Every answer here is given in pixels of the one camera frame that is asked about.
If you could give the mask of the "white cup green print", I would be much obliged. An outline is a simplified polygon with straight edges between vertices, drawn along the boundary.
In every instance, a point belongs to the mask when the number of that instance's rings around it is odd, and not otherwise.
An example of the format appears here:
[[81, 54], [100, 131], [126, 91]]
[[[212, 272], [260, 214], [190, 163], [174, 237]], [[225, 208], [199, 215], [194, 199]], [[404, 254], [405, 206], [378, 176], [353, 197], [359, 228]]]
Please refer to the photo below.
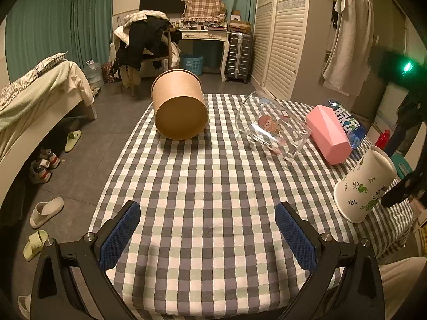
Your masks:
[[382, 149], [371, 146], [353, 170], [335, 185], [335, 205], [347, 221], [361, 223], [396, 177], [390, 157]]

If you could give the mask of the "blue patterned cup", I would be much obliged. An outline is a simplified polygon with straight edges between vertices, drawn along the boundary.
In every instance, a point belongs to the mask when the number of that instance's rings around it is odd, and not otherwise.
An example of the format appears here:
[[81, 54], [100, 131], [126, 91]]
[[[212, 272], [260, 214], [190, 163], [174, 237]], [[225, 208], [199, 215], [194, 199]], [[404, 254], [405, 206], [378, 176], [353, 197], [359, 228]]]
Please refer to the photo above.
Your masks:
[[334, 111], [351, 147], [356, 150], [364, 140], [366, 128], [338, 101], [328, 100], [326, 105]]

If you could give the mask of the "pink faceted cup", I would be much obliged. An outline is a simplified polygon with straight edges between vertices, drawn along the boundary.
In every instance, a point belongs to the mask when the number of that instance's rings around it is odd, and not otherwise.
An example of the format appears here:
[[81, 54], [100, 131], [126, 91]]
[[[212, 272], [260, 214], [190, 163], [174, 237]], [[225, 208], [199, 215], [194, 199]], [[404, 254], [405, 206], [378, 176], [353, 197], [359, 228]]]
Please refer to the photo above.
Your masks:
[[343, 163], [353, 148], [334, 111], [318, 105], [305, 117], [311, 137], [330, 165]]

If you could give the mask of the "clear glass cartoon cup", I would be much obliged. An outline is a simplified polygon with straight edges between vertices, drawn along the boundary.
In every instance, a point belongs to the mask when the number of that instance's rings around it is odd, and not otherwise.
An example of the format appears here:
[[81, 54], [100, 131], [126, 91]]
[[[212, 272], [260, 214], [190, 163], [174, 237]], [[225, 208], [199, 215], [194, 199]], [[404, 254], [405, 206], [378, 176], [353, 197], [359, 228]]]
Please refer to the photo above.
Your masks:
[[238, 131], [274, 154], [292, 162], [308, 141], [311, 130], [284, 104], [259, 90], [238, 109]]

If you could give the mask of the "brown paper cup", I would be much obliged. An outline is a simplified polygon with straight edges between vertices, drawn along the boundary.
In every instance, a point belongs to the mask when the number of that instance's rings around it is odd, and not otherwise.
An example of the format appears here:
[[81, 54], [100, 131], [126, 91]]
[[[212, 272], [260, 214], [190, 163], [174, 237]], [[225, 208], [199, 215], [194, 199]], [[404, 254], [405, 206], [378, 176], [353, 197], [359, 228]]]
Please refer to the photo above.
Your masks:
[[184, 69], [160, 74], [152, 84], [151, 97], [158, 132], [172, 140], [191, 139], [208, 122], [208, 109], [200, 79]]

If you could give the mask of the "green slipper front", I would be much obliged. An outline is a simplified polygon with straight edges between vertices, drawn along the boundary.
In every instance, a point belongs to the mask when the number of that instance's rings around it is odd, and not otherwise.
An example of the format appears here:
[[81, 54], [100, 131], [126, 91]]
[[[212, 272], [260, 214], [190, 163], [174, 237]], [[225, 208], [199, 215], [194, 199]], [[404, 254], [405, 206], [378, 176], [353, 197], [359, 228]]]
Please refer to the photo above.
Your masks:
[[49, 235], [45, 230], [38, 230], [28, 237], [28, 241], [23, 249], [23, 257], [27, 262], [31, 261], [39, 254], [44, 246], [44, 243], [49, 239]]

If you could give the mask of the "hanging white towel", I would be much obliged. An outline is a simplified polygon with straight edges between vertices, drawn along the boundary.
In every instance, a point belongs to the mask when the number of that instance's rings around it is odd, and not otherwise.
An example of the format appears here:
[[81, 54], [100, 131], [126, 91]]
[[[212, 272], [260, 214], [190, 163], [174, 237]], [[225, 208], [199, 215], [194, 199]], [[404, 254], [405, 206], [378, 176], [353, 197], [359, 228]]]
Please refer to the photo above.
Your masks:
[[337, 30], [323, 79], [344, 95], [358, 96], [369, 72], [373, 44], [373, 4], [370, 0], [337, 0]]

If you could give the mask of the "red bottle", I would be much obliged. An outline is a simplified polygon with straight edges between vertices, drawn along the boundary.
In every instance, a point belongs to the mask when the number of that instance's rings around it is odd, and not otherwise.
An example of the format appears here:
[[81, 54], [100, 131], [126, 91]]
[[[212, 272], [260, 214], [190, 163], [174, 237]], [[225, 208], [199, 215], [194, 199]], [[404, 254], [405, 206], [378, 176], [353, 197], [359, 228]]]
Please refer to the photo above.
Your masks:
[[376, 140], [375, 146], [383, 150], [385, 146], [388, 144], [389, 139], [390, 139], [390, 130], [386, 129], [384, 132], [380, 134], [380, 136]]

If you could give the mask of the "white slipper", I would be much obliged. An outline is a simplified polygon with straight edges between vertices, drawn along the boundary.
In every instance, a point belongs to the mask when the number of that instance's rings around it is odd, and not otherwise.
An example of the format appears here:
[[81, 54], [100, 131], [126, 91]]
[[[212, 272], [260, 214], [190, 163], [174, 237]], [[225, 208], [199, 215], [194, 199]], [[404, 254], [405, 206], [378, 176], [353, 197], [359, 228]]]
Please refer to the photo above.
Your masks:
[[48, 202], [39, 202], [30, 216], [30, 226], [37, 229], [59, 214], [64, 208], [64, 200], [56, 197]]

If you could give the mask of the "sneaker pair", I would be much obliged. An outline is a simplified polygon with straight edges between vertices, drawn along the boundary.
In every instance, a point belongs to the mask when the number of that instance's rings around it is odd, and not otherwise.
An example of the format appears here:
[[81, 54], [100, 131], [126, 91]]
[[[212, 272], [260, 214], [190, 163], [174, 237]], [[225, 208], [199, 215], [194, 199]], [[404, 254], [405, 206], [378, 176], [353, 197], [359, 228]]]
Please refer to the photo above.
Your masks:
[[31, 183], [48, 183], [52, 177], [52, 169], [58, 168], [60, 164], [60, 158], [52, 149], [42, 147], [38, 158], [30, 164], [29, 179]]

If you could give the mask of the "white louvered wardrobe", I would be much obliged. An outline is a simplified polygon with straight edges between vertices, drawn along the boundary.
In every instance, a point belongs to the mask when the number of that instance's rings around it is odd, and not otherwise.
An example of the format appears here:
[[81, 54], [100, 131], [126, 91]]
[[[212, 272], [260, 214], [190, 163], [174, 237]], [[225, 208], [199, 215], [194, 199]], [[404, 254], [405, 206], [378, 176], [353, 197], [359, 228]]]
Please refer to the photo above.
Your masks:
[[251, 81], [279, 99], [294, 95], [310, 0], [257, 0]]

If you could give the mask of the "checkered grey tablecloth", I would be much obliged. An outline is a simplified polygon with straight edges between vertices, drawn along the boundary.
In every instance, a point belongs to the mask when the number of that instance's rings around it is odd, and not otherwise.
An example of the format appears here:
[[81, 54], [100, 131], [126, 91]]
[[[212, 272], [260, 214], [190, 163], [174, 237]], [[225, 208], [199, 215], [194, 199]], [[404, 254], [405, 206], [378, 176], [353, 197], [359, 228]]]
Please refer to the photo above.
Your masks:
[[367, 238], [378, 257], [402, 248], [413, 224], [408, 202], [374, 207], [360, 224], [336, 208], [335, 184], [369, 148], [328, 165], [312, 142], [292, 162], [235, 128], [241, 95], [205, 97], [209, 123], [181, 142], [163, 138], [153, 110], [142, 115], [107, 180], [90, 223], [97, 231], [122, 205], [140, 205], [140, 222], [107, 272], [137, 319], [211, 319], [286, 306], [308, 274], [275, 223], [276, 205], [338, 241]]

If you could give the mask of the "green slipper near bed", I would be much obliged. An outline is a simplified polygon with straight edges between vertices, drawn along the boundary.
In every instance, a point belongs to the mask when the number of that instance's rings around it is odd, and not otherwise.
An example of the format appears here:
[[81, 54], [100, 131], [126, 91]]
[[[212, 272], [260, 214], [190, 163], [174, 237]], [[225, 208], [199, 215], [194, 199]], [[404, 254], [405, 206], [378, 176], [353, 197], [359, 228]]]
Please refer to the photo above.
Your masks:
[[66, 137], [66, 145], [64, 147], [64, 152], [69, 153], [74, 149], [82, 135], [81, 130], [71, 131]]

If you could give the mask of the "dark hard suitcase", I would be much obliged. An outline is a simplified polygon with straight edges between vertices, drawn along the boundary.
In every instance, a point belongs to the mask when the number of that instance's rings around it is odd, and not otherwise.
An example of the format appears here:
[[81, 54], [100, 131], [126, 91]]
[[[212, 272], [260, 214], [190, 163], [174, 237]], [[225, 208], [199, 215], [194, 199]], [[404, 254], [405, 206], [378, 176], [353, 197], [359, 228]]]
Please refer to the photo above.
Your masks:
[[230, 49], [225, 69], [226, 79], [247, 83], [250, 77], [252, 35], [232, 31], [229, 36]]

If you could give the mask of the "bed with beige bedding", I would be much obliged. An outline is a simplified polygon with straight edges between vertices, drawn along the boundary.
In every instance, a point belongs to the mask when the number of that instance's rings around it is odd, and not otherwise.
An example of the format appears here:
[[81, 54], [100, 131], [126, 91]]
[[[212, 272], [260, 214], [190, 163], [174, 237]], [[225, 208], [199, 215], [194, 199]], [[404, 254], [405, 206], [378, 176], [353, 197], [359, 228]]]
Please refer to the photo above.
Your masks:
[[84, 72], [62, 60], [1, 109], [1, 200], [24, 162], [52, 128], [77, 105], [96, 119], [94, 96]]

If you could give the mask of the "white desk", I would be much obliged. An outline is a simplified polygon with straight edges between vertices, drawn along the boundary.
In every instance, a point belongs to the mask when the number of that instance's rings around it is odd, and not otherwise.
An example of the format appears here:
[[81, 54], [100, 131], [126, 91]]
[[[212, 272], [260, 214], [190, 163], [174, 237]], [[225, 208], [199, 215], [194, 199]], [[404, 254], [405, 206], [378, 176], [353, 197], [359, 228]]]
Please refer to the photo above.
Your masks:
[[227, 81], [226, 79], [226, 65], [227, 58], [230, 51], [230, 40], [227, 22], [219, 24], [217, 27], [196, 25], [196, 24], [185, 24], [181, 19], [178, 19], [174, 23], [176, 30], [182, 32], [182, 40], [186, 41], [218, 41], [222, 42], [222, 60], [220, 66], [220, 75], [222, 82]]

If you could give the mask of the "clear water jug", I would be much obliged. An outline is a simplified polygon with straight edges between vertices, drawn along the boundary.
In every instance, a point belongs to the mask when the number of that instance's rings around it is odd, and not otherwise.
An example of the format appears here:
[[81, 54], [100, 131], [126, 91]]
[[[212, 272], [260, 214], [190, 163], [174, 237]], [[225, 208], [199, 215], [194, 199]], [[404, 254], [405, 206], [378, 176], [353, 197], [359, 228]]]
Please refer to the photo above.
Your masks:
[[92, 89], [102, 88], [104, 85], [104, 79], [101, 65], [99, 63], [94, 60], [87, 60], [83, 71]]

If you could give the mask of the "blue laundry basket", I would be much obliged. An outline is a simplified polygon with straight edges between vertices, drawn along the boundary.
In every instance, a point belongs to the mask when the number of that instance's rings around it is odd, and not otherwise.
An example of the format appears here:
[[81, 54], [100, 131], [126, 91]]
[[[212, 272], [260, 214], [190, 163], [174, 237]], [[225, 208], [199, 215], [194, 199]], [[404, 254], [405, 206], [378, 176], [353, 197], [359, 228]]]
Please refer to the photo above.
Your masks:
[[181, 56], [181, 68], [187, 71], [191, 71], [197, 76], [202, 75], [204, 66], [203, 55], [189, 55], [183, 54]]

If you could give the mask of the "plaid blanket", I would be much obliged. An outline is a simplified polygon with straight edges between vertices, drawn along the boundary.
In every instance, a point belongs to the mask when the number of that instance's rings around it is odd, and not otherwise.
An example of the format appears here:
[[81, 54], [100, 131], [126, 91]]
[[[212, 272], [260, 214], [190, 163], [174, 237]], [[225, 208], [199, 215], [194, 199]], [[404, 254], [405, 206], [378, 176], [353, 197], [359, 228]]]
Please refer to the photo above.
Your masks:
[[222, 0], [185, 0], [184, 22], [223, 23], [227, 8]]

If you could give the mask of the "black tv monitor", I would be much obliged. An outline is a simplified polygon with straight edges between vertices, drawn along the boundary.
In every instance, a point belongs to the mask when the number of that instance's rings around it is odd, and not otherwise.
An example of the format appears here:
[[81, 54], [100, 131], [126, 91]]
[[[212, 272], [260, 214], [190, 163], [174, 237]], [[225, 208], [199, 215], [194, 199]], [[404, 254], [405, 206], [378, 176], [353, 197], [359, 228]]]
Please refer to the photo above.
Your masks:
[[182, 14], [185, 0], [139, 0], [139, 10], [155, 10], [165, 14]]

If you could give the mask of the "chair piled with clothes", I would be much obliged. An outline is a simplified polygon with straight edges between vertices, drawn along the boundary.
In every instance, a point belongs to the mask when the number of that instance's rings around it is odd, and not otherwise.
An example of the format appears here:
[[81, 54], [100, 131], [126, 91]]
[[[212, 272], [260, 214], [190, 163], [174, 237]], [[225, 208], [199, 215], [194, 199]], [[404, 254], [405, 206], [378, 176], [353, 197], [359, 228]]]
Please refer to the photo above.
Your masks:
[[141, 66], [150, 62], [155, 69], [180, 66], [182, 33], [164, 12], [141, 10], [128, 14], [114, 32], [116, 56], [110, 70], [119, 72], [124, 87], [134, 90], [140, 84]]

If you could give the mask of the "teal curtain left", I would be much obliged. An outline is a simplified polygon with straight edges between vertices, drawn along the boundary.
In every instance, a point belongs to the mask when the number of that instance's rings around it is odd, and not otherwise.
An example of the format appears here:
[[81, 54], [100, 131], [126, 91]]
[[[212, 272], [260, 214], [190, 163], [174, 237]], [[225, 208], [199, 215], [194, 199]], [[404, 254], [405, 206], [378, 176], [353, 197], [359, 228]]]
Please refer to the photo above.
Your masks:
[[10, 81], [58, 53], [80, 68], [107, 62], [113, 0], [18, 0], [6, 16], [5, 55]]

